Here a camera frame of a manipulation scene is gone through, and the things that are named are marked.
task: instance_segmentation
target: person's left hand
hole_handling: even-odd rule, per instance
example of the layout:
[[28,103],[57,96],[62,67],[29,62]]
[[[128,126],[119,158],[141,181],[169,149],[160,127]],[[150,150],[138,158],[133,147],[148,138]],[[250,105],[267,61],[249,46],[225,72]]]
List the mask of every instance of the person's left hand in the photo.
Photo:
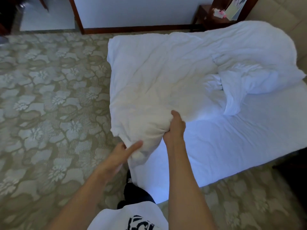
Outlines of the person's left hand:
[[141,140],[132,144],[129,148],[126,148],[123,142],[118,143],[108,158],[97,166],[95,172],[102,177],[105,183],[109,182],[118,173],[129,156],[142,145],[143,141]]

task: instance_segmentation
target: white comforter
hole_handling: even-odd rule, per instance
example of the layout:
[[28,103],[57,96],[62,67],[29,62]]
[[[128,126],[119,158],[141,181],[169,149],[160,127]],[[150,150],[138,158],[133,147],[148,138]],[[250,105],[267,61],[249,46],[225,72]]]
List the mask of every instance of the white comforter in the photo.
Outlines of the white comforter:
[[171,110],[185,121],[235,115],[244,97],[297,83],[293,41],[268,23],[110,39],[111,131],[126,146],[144,145],[130,166],[144,163],[169,130]]

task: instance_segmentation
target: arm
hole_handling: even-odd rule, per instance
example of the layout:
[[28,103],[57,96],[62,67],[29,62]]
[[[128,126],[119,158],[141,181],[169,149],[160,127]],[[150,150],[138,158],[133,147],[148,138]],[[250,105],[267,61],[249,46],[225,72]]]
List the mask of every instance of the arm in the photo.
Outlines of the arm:
[[117,174],[128,157],[142,145],[143,142],[138,141],[126,149],[124,143],[119,143],[109,157],[97,166],[86,183],[64,206],[47,229],[87,229],[95,217],[95,209],[101,199],[105,185]]
[[194,178],[185,149],[185,122],[176,111],[163,136],[169,158],[169,229],[215,230],[212,214]]

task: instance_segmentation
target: white wall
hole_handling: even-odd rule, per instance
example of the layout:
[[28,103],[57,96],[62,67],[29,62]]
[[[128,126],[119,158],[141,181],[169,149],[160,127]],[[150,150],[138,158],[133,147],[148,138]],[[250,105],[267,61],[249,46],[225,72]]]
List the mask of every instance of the white wall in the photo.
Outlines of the white wall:
[[297,49],[297,66],[307,73],[307,0],[259,0],[247,17],[284,30]]
[[213,0],[75,0],[84,28],[190,24]]

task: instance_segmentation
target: floor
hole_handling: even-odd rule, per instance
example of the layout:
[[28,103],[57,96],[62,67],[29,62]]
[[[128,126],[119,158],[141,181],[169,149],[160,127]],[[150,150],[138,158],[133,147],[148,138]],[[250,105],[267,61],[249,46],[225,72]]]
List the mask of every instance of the floor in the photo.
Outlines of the floor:
[[[0,229],[42,229],[116,144],[106,61],[113,36],[12,35],[0,50]],[[202,188],[219,229],[305,229],[305,213],[271,166]],[[97,211],[123,198],[126,171]],[[167,218],[167,202],[159,207]]]
[[39,0],[27,0],[25,3],[20,31],[75,28],[75,16],[69,0],[45,0],[48,11]]

